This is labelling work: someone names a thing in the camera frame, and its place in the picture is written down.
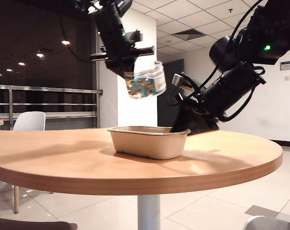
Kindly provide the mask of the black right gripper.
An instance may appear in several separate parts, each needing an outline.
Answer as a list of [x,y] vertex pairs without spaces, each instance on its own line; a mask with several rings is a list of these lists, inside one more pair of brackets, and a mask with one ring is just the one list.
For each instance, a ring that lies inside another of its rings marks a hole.
[[182,132],[189,128],[190,111],[198,113],[192,118],[191,133],[199,134],[218,130],[215,118],[205,117],[201,115],[212,115],[212,95],[210,93],[200,93],[196,95],[196,99],[182,96],[180,93],[175,94],[177,105],[179,105],[179,113],[171,132]]

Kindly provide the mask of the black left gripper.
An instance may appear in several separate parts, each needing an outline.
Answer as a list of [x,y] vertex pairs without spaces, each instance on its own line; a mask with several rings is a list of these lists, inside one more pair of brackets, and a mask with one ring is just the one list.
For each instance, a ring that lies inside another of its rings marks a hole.
[[134,64],[138,57],[149,56],[154,54],[155,46],[145,48],[135,48],[134,43],[120,48],[118,51],[107,49],[105,45],[100,47],[101,52],[90,55],[90,60],[105,61],[107,69],[125,78],[126,73],[132,74],[134,72]]

